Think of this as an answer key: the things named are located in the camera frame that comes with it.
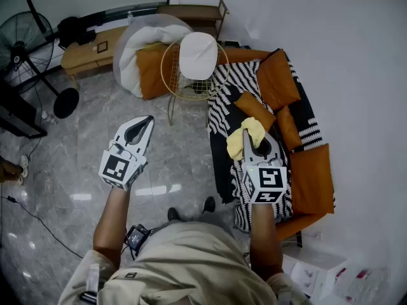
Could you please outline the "wooden shelf rack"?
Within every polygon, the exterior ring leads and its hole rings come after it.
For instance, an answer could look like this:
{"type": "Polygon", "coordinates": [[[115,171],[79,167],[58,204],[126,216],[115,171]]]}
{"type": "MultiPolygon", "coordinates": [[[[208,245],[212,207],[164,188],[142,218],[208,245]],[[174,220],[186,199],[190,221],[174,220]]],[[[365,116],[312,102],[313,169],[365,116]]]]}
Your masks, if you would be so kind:
{"type": "Polygon", "coordinates": [[[156,9],[159,14],[176,17],[196,32],[204,32],[219,40],[224,18],[230,12],[223,0],[217,6],[194,4],[168,4],[156,9]]]}

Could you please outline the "black waist device box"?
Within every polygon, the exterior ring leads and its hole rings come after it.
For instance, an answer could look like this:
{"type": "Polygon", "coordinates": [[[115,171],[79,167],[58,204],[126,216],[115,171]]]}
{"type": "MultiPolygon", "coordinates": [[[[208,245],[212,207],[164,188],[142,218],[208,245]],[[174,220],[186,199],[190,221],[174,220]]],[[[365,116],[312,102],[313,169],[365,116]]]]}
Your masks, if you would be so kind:
{"type": "Polygon", "coordinates": [[[132,251],[137,255],[144,242],[151,236],[151,230],[142,224],[133,225],[127,232],[125,241],[132,251]]]}

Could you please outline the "black standing fan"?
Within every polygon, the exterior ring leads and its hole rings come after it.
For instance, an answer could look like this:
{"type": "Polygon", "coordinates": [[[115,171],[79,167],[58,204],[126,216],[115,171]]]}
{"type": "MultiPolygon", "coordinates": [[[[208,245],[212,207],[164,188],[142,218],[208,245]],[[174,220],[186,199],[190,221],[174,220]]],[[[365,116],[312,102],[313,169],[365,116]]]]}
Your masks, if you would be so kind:
{"type": "Polygon", "coordinates": [[[75,88],[58,92],[45,78],[54,50],[53,31],[41,14],[25,11],[0,25],[0,78],[19,94],[42,81],[55,95],[54,115],[70,116],[79,102],[75,88]]]}

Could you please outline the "grey and white bean bag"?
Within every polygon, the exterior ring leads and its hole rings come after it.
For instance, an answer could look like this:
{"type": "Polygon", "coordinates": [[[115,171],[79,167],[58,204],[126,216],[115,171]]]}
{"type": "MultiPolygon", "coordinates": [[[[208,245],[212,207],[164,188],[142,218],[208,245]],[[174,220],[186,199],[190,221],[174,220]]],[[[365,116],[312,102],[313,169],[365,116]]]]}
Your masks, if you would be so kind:
{"type": "Polygon", "coordinates": [[[144,15],[140,17],[134,17],[130,22],[130,25],[137,24],[140,27],[153,26],[153,27],[165,27],[172,24],[182,25],[192,30],[192,28],[183,22],[182,20],[166,14],[154,14],[144,15]]]}

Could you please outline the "orange sofa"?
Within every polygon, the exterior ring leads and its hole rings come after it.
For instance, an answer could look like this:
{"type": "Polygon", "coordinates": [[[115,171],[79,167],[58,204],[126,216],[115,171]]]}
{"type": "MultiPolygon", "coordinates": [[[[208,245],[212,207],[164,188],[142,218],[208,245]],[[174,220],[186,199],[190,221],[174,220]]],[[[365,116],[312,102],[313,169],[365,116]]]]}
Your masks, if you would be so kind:
{"type": "MultiPolygon", "coordinates": [[[[240,48],[228,48],[226,49],[226,54],[229,59],[229,65],[238,62],[248,62],[252,59],[258,59],[260,61],[264,60],[269,54],[273,52],[268,51],[258,51],[258,50],[244,50],[240,48]]],[[[286,55],[287,61],[294,71],[293,66],[286,55]]],[[[286,144],[282,138],[278,123],[277,123],[277,113],[281,110],[276,110],[275,114],[276,120],[272,127],[270,128],[269,134],[278,142],[280,147],[280,154],[284,166],[287,167],[287,192],[283,194],[281,199],[274,205],[275,221],[277,225],[277,234],[280,240],[286,239],[293,234],[299,233],[302,229],[310,226],[311,224],[317,222],[319,219],[327,214],[295,214],[293,212],[293,202],[291,196],[291,162],[290,155],[296,153],[294,150],[288,151],[286,144]]],[[[242,170],[239,173],[242,182],[242,170]]]]}

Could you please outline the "black curved pole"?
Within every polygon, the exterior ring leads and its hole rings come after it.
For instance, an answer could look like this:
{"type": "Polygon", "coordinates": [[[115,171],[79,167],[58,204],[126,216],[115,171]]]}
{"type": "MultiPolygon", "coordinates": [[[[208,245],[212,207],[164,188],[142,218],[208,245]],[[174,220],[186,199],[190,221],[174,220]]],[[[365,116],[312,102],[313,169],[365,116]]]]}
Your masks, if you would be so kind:
{"type": "Polygon", "coordinates": [[[30,11],[32,13],[32,16],[34,17],[34,19],[35,19],[41,33],[44,34],[46,32],[45,26],[43,25],[43,23],[42,23],[42,21],[41,21],[41,19],[39,17],[39,14],[36,11],[32,1],[31,0],[26,0],[26,2],[28,4],[28,7],[29,7],[29,9],[30,9],[30,11]]]}

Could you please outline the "gold wire basket table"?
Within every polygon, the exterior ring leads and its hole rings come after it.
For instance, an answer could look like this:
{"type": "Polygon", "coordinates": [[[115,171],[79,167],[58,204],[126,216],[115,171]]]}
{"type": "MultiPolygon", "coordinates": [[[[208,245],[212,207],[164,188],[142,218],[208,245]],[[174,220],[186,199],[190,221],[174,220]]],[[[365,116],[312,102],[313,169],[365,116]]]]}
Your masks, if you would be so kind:
{"type": "Polygon", "coordinates": [[[169,51],[170,48],[174,46],[172,74],[170,83],[167,85],[167,88],[170,91],[170,99],[167,106],[169,125],[174,124],[174,108],[176,100],[207,102],[224,88],[230,74],[229,59],[226,51],[218,42],[216,42],[218,46],[217,64],[210,78],[206,80],[192,80],[185,78],[179,69],[179,48],[182,39],[178,39],[171,43],[167,48],[167,51],[169,51]]]}

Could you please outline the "white paper leaflet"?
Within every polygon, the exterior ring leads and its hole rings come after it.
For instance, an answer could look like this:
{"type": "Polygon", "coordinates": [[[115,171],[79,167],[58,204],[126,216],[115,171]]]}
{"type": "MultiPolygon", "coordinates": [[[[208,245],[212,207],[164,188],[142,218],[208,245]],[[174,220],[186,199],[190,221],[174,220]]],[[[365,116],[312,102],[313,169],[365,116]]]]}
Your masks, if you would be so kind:
{"type": "Polygon", "coordinates": [[[291,271],[291,279],[300,287],[304,294],[311,296],[318,273],[319,270],[315,267],[302,262],[296,262],[291,271]]]}

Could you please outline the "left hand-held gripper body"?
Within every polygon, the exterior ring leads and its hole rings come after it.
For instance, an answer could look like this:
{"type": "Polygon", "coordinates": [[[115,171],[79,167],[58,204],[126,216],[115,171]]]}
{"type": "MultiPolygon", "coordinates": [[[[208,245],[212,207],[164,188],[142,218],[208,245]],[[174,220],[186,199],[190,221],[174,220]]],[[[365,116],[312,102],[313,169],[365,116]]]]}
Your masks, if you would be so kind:
{"type": "Polygon", "coordinates": [[[111,140],[108,150],[103,152],[99,176],[111,187],[128,191],[146,164],[147,159],[143,155],[131,153],[119,142],[111,140]]]}

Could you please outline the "person's left forearm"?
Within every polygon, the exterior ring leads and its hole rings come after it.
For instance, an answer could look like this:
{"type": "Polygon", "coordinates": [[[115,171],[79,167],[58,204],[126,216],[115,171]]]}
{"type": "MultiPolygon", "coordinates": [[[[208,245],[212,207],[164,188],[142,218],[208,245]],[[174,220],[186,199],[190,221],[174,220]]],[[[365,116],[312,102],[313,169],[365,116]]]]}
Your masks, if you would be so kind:
{"type": "Polygon", "coordinates": [[[130,190],[113,187],[93,235],[93,249],[120,267],[125,239],[130,190]]]}

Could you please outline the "wooden coffee table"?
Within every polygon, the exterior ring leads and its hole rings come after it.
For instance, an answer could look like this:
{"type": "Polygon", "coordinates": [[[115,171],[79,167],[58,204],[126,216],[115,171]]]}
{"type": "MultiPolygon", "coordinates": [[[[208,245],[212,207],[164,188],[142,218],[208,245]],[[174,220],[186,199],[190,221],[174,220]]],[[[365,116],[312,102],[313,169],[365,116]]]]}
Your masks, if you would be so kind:
{"type": "Polygon", "coordinates": [[[105,30],[96,33],[96,38],[91,43],[82,46],[72,43],[67,47],[61,60],[61,66],[72,80],[75,89],[79,90],[79,85],[74,77],[76,74],[113,63],[116,44],[126,29],[127,26],[105,30]],[[108,42],[108,50],[97,53],[97,45],[103,41],[108,42]]]}

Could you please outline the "white cushion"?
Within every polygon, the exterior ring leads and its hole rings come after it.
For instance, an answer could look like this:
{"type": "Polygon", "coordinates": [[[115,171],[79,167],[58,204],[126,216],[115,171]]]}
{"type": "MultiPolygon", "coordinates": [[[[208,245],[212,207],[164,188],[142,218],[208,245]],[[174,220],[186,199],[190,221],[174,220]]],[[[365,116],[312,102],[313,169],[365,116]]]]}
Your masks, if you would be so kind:
{"type": "Polygon", "coordinates": [[[179,48],[181,74],[192,80],[209,79],[217,64],[216,40],[204,32],[192,32],[185,36],[179,48]]]}

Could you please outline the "orange square sofa pillow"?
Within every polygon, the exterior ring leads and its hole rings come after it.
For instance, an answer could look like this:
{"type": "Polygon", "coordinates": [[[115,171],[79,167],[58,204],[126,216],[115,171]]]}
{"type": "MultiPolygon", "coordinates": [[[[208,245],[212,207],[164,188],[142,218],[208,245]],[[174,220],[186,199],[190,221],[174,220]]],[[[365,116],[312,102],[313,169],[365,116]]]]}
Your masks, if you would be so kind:
{"type": "Polygon", "coordinates": [[[332,214],[334,188],[329,145],[290,155],[291,196],[295,214],[332,214]]]}
{"type": "Polygon", "coordinates": [[[273,111],[301,100],[284,50],[262,60],[256,75],[261,96],[273,111]]]}

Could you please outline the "person's beige shirt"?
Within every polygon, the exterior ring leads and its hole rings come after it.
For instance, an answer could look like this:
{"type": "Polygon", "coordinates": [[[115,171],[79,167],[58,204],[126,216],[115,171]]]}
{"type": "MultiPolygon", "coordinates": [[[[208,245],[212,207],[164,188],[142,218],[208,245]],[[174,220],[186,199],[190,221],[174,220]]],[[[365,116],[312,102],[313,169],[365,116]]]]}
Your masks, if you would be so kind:
{"type": "Polygon", "coordinates": [[[97,305],[312,305],[285,273],[262,280],[224,229],[203,222],[163,228],[128,268],[116,270],[89,250],[58,305],[80,305],[92,265],[99,267],[97,305]]]}

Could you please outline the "yellow cleaning cloth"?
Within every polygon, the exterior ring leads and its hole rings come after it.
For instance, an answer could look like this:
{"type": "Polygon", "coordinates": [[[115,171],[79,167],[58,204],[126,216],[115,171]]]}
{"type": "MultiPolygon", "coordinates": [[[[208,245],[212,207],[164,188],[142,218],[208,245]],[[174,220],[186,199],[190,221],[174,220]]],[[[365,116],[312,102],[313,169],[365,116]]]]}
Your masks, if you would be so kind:
{"type": "Polygon", "coordinates": [[[227,139],[227,151],[231,159],[241,161],[244,158],[243,148],[243,132],[248,130],[249,136],[252,138],[252,143],[255,148],[258,148],[261,141],[265,137],[265,129],[263,125],[254,117],[246,118],[241,123],[241,127],[236,129],[227,139]]]}

